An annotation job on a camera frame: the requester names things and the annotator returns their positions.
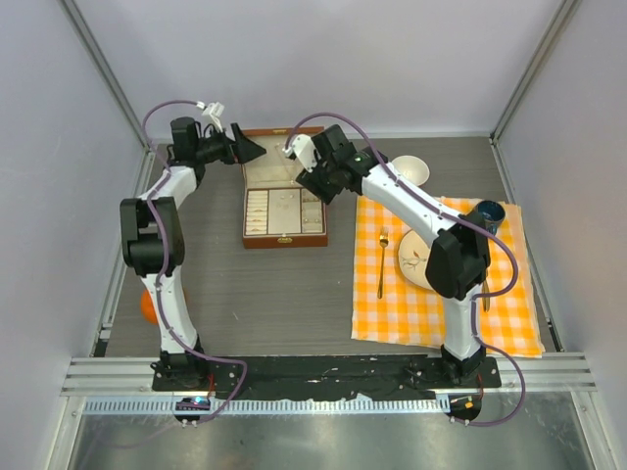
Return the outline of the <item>brown jewelry box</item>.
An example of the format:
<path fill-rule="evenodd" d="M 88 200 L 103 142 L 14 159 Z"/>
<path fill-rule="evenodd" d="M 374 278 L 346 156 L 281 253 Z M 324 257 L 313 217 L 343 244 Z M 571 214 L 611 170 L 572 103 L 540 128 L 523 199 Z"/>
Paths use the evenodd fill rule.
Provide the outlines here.
<path fill-rule="evenodd" d="M 266 136 L 253 137 L 256 143 L 266 148 L 266 154 L 242 165 L 244 179 L 244 215 L 246 196 L 250 190 L 305 189 L 296 181 L 296 177 L 304 170 L 302 165 L 297 160 L 286 158 L 283 153 L 283 147 L 289 130 L 285 127 L 274 129 L 267 128 L 266 130 Z M 328 233 L 326 206 L 324 205 L 324 207 L 326 231 L 322 234 L 249 237 L 244 235 L 243 215 L 243 245 L 247 249 L 325 247 L 328 245 Z"/>

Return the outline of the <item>brown jewelry tray insert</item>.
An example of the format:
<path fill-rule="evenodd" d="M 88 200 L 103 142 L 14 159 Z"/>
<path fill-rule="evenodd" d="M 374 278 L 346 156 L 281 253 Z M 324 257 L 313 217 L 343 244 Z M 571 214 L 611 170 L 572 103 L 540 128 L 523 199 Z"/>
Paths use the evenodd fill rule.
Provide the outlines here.
<path fill-rule="evenodd" d="M 244 235 L 322 234 L 326 231 L 324 214 L 323 202 L 306 189 L 250 190 L 245 202 Z"/>

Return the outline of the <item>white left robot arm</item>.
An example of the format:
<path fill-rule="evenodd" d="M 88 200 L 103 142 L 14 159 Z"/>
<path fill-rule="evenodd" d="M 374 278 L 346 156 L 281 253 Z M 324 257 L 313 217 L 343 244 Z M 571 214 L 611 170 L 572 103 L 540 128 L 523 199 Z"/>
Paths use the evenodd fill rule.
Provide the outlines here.
<path fill-rule="evenodd" d="M 205 135 L 194 118 L 174 119 L 161 177 L 120 204 L 122 257 L 148 292 L 160 331 L 159 359 L 151 363 L 156 391 L 196 391 L 209 379 L 209 361 L 182 286 L 185 243 L 178 209 L 198 189 L 207 165 L 244 164 L 265 154 L 239 124 L 230 127 L 228 135 L 211 124 Z"/>

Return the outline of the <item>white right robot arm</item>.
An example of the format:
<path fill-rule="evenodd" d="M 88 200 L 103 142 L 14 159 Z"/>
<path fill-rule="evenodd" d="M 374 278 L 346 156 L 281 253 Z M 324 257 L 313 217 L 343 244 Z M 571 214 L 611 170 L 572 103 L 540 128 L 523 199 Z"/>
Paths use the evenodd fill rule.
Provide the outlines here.
<path fill-rule="evenodd" d="M 303 167 L 298 183 L 325 204 L 350 190 L 380 204 L 422 238 L 430 250 L 425 275 L 444 306 L 443 379 L 456 387 L 467 385 L 486 357 L 477 338 L 475 304 L 490 264 L 482 220 L 436 201 L 402 176 L 373 143 L 357 149 L 337 124 L 314 136 L 292 130 L 284 153 Z"/>

